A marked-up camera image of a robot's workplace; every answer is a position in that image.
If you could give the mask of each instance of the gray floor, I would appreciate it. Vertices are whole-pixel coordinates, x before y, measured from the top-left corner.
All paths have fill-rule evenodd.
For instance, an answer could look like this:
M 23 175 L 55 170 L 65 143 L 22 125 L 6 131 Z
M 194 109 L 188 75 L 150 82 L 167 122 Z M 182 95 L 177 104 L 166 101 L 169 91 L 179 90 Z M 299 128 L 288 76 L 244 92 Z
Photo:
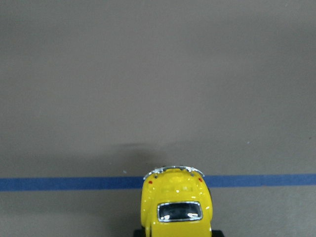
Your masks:
M 316 172 L 316 2 L 0 2 L 0 176 Z M 315 186 L 215 188 L 226 237 L 314 237 Z M 140 190 L 1 192 L 0 236 L 132 236 Z

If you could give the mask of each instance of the yellow toy car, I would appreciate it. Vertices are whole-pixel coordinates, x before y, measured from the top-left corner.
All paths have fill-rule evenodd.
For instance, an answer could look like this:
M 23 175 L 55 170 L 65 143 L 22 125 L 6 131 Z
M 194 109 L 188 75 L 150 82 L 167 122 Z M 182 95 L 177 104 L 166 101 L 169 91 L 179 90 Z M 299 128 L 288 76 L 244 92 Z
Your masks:
M 203 173 L 188 166 L 144 177 L 141 225 L 146 237 L 211 237 L 212 198 Z

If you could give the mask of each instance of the silver window trim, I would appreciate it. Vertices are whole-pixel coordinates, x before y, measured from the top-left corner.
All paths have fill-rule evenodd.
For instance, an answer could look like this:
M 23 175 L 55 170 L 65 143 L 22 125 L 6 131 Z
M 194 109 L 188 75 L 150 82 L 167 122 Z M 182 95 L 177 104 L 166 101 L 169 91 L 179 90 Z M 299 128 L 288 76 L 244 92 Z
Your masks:
M 200 207 L 201 216 L 193 217 L 193 218 L 186 218 L 186 219 L 174 219 L 174 220 L 162 220 L 162 219 L 160 219 L 160 217 L 159 217 L 159 208 L 161 206 L 165 206 L 165 205 L 169 205 L 169 204 L 175 204 L 175 203 L 193 203 L 193 204 L 197 204 Z M 201 204 L 198 201 L 165 202 L 165 203 L 161 203 L 161 204 L 158 205 L 158 207 L 157 207 L 157 218 L 158 218 L 158 221 L 160 221 L 160 222 L 198 221 L 198 220 L 201 220 L 203 218 L 203 210 L 202 210 Z
M 204 177 L 205 175 L 198 169 L 195 169 L 193 167 L 189 167 L 189 166 L 183 166 L 183 165 L 173 165 L 173 166 L 165 166 L 165 167 L 161 167 L 161 168 L 157 168 L 154 169 L 152 171 L 150 171 L 148 174 L 146 174 L 143 178 L 143 180 L 147 179 L 148 176 L 152 175 L 152 174 L 160 174 L 165 172 L 168 169 L 181 169 L 181 170 L 187 170 L 188 172 L 192 173 L 193 171 L 199 173 L 202 177 Z

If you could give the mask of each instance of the blue tape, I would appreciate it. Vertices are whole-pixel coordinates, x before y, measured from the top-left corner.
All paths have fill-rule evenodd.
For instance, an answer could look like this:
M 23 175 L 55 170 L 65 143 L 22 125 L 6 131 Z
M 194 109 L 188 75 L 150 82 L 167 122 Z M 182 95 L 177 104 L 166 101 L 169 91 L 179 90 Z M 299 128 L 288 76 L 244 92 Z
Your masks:
M 210 175 L 211 188 L 316 185 L 316 174 Z M 0 178 L 0 192 L 140 189 L 142 177 Z

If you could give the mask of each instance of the car window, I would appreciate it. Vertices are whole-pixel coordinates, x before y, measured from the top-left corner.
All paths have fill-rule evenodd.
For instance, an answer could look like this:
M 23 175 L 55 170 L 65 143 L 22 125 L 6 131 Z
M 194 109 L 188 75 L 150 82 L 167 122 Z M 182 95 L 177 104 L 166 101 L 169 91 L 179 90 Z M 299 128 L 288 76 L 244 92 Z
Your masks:
M 158 220 L 161 222 L 193 221 L 202 218 L 199 202 L 173 202 L 158 205 Z

